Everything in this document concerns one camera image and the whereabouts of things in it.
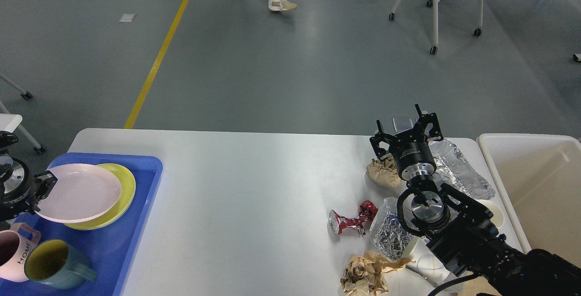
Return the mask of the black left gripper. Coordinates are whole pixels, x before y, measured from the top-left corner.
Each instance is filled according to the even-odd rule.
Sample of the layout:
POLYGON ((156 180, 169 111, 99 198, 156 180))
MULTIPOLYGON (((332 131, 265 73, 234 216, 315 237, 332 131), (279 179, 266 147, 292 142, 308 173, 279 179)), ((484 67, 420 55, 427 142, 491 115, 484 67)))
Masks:
MULTIPOLYGON (((56 185, 58 178, 50 171, 33 175, 33 203, 46 199, 56 185)), ((18 159, 1 160, 1 201, 0 219, 11 220, 21 213, 34 214, 31 205, 30 171, 18 159)))

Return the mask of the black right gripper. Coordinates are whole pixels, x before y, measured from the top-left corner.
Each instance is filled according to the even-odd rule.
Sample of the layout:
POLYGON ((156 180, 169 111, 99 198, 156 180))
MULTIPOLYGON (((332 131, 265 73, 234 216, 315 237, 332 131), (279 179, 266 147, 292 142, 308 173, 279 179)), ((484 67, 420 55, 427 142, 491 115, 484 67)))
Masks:
MULTIPOLYGON (((437 169, 428 143, 443 141, 444 136, 440 128, 436 113, 422 111, 419 104, 415 104, 419 116, 416 123, 406 133, 406 143, 393 146, 393 158, 399 177, 409 181, 416 176, 432 176, 437 169)), ((398 137, 384 132, 380 120, 376 120, 377 130, 369 138, 376 159, 385 160, 390 154, 392 143, 398 143, 398 137)))

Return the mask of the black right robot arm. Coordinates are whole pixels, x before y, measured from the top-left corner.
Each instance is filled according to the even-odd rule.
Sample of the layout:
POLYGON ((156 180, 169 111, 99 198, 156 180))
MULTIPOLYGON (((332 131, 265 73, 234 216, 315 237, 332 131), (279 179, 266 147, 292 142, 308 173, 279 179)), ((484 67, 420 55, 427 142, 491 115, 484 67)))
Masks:
POLYGON ((509 246, 487 207, 448 183, 434 182, 437 165, 429 142, 442 141, 442 131, 436 113, 415 108, 419 118, 410 129, 391 135, 377 121, 369 140, 379 160, 394 158, 406 182, 396 203, 402 228, 428 238, 429 250, 456 275, 430 294, 482 276, 502 296, 578 296, 579 267, 546 250, 523 253, 509 246))

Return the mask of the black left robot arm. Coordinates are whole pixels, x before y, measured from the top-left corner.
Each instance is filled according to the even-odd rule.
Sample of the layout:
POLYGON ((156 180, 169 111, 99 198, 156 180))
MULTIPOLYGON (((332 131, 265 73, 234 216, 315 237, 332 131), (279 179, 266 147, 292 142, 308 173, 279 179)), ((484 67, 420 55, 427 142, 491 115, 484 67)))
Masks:
POLYGON ((0 139, 0 219, 8 221, 22 213, 35 215, 38 203, 50 195, 58 179, 49 170, 31 174, 27 165, 9 155, 8 147, 17 143, 17 136, 1 131, 0 139))

